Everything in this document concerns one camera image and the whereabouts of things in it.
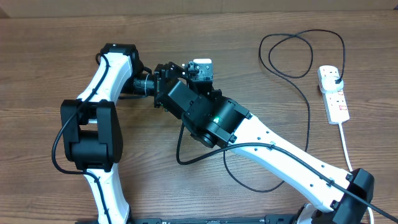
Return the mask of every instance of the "power strip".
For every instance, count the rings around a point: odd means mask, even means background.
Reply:
[[[343,122],[349,120],[346,98],[343,92],[343,81],[335,83],[339,77],[338,69],[331,65],[324,65],[318,69],[319,88],[322,92],[323,104],[329,124],[338,124],[340,129],[341,143],[343,144],[344,156],[350,172],[353,171],[349,161],[346,140],[343,132]],[[372,210],[368,207],[370,224],[374,224]]]

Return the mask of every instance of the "wooden table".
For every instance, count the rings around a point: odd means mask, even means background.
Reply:
[[[304,148],[307,107],[292,86],[260,66],[257,51],[267,34],[315,28],[333,30],[345,40],[351,119],[344,128],[351,162],[376,178],[373,203],[398,216],[398,13],[275,12],[0,20],[0,223],[96,218],[86,180],[59,173],[50,148],[60,129],[61,102],[76,98],[89,84],[98,67],[95,54],[105,43],[136,44],[152,69],[158,63],[212,58],[215,88]],[[315,54],[311,72],[294,80],[312,109],[308,152],[347,169],[338,127],[327,123],[316,75],[320,65],[341,69],[341,43],[326,33],[303,36]],[[264,54],[278,40],[267,40]],[[309,58],[300,40],[288,41],[272,54],[277,68],[292,75],[302,74]],[[258,217],[295,213],[306,202],[288,184],[268,194],[242,188],[225,171],[222,155],[178,165],[181,121],[153,108],[153,99],[120,101],[117,109],[124,138],[120,178],[137,218]],[[185,135],[182,159],[206,152]],[[57,158],[62,167],[74,169],[62,144]],[[266,189],[280,181],[230,152],[227,160],[232,173],[251,187]],[[390,223],[378,214],[375,219]]]

